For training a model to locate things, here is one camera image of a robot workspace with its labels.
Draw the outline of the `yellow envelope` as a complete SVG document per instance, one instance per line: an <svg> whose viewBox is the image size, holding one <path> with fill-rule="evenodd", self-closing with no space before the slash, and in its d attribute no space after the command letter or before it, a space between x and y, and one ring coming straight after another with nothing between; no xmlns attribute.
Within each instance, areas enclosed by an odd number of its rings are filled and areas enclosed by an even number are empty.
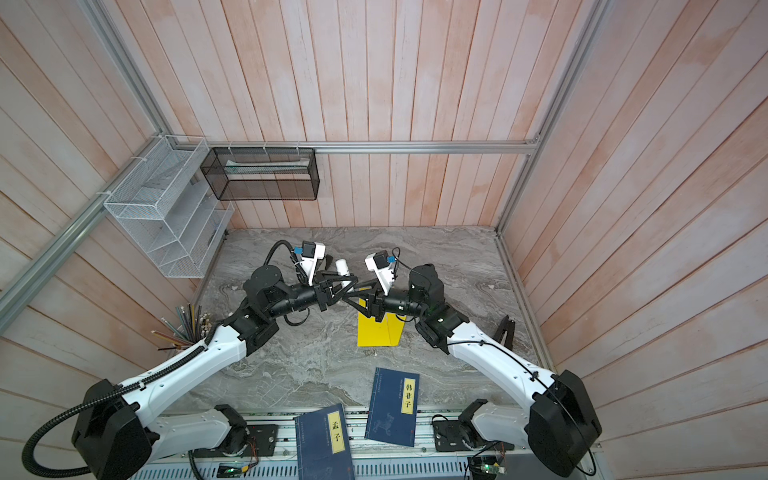
<svg viewBox="0 0 768 480"><path fill-rule="evenodd" d="M407 318L386 313L381 322L373 317L358 314L357 346L368 347L395 347L400 343Z"/></svg>

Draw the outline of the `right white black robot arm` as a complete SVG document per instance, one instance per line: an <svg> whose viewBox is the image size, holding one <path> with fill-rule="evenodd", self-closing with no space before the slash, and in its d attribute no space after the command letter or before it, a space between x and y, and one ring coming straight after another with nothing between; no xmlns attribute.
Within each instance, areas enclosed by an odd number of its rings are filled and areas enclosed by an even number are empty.
<svg viewBox="0 0 768 480"><path fill-rule="evenodd" d="M483 332L448 303L433 265L413 268L405 289L394 287L393 280L393 274L384 271L374 280L346 281L341 291L345 302L366 316L393 313L413 318L431 347L471 365L522 408L522 414L509 414L489 402L467 408L464 421L473 434L485 442L528 448L561 477L591 457L602 426L579 376L537 366Z"/></svg>

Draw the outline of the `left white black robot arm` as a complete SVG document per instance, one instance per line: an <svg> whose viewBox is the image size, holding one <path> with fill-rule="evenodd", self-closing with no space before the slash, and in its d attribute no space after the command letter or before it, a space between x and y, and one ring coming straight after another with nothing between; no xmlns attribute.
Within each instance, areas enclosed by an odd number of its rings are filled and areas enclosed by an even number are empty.
<svg viewBox="0 0 768 480"><path fill-rule="evenodd" d="M245 281L245 297L235 311L216 323L204 338L175 357L119 384L102 380L83 402L37 429L21 453L24 468L42 478L69 478L92 474L98 479L128 479L159 455L170 435L154 421L177 399L225 367L260 349L279 330L278 318L312 306L320 310L344 299L357 283L348 270L321 271L325 257L320 243L298 248L286 240L297 283L285 282L281 270L264 262ZM54 469L38 462L35 449L43 437L70 418L76 420L72 444L85 466Z"/></svg>

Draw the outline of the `blue book on table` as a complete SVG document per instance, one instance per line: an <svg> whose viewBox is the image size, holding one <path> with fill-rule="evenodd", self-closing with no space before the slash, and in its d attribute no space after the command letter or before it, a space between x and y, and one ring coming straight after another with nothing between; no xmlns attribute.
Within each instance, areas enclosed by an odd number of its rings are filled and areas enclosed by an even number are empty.
<svg viewBox="0 0 768 480"><path fill-rule="evenodd" d="M365 438L413 447L415 445L420 375L377 367Z"/></svg>

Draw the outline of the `pen holder with pencils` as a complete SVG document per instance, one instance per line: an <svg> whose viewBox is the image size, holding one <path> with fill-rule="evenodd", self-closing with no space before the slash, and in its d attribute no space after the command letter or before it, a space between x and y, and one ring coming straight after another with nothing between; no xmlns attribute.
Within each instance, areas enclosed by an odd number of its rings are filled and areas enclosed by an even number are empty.
<svg viewBox="0 0 768 480"><path fill-rule="evenodd" d="M167 343L159 351L182 351L203 340L213 331L214 321L209 312L204 312L199 305L187 304L175 309L175 323L160 318L160 331L152 330L151 334Z"/></svg>

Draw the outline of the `black mesh basket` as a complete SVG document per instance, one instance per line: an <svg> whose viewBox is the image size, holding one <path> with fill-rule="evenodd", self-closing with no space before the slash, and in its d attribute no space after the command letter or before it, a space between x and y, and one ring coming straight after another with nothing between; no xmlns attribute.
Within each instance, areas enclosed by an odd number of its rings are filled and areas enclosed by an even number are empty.
<svg viewBox="0 0 768 480"><path fill-rule="evenodd" d="M310 148L214 147L201 171L223 201L314 201L320 186Z"/></svg>

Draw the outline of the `blue book on rail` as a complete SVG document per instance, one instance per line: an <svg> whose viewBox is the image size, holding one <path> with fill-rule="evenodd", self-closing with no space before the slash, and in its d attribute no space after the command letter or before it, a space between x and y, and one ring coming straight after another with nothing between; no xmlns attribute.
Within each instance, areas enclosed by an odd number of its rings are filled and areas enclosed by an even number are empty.
<svg viewBox="0 0 768 480"><path fill-rule="evenodd" d="M294 421L300 479L355 478L342 404L301 414Z"/></svg>

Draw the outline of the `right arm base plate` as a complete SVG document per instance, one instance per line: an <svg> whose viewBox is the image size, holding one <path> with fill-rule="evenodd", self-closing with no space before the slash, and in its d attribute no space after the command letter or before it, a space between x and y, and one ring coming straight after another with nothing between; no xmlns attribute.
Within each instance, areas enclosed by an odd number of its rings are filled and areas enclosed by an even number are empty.
<svg viewBox="0 0 768 480"><path fill-rule="evenodd" d="M438 452L479 450L494 442L513 443L518 433L516 427L488 422L477 429L471 420L451 420L441 414L434 415L430 424Z"/></svg>

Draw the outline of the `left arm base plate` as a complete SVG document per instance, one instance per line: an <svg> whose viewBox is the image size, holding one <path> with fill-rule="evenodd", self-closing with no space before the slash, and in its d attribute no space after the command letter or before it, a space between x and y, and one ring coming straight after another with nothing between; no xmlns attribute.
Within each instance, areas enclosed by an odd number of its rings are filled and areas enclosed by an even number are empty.
<svg viewBox="0 0 768 480"><path fill-rule="evenodd" d="M274 455L278 439L277 424L248 424L235 426L221 445L212 449L193 451L196 458L234 457L256 458Z"/></svg>

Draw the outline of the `aluminium frame rail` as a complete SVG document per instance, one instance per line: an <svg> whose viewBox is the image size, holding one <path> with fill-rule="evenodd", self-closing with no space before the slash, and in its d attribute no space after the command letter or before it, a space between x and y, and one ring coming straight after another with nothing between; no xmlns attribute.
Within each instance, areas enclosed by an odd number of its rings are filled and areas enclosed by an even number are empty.
<svg viewBox="0 0 768 480"><path fill-rule="evenodd" d="M536 141L254 141L206 140L211 148L313 149L317 154L532 154Z"/></svg>

